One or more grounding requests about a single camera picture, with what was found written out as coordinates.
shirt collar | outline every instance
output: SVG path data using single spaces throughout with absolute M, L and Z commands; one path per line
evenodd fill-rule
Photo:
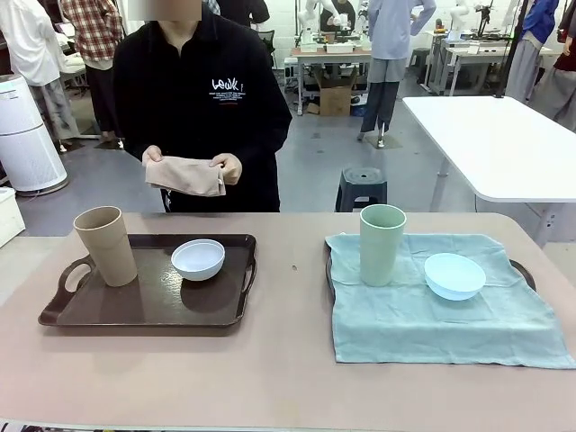
M 191 41 L 218 41 L 218 31 L 216 28 L 215 16 L 216 15 L 210 11 L 209 7 L 202 3 L 202 20 L 198 22 L 198 27 L 196 28 Z M 167 44 L 166 38 L 164 37 L 164 33 L 162 32 L 158 21 L 153 21 L 150 23 L 149 40 L 151 50 L 153 50 L 155 47 Z

white cylinder appliance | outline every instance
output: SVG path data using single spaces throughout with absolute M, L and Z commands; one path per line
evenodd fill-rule
M 19 75 L 0 76 L 0 162 L 21 194 L 46 194 L 68 182 L 30 89 Z

plaid shirt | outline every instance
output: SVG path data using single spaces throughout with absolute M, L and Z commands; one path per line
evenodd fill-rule
M 203 0 L 213 14 L 220 15 L 220 6 L 217 0 Z
M 113 0 L 62 0 L 62 12 L 76 29 L 76 49 L 83 59 L 114 58 L 124 32 Z

white bowl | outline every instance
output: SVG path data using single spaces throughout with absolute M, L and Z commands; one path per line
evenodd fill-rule
M 193 240 L 174 251 L 172 266 L 188 281 L 205 281 L 221 270 L 225 255 L 224 246 L 217 241 Z
M 447 300 L 468 300 L 486 284 L 484 270 L 465 256 L 436 254 L 424 263 L 430 289 Z

light blue shirt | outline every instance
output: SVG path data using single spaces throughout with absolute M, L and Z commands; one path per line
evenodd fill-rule
M 424 6 L 424 10 L 410 24 L 410 14 L 416 6 Z M 407 59 L 410 35 L 416 36 L 435 10 L 434 0 L 370 0 L 368 35 L 372 41 L 372 57 L 382 60 Z

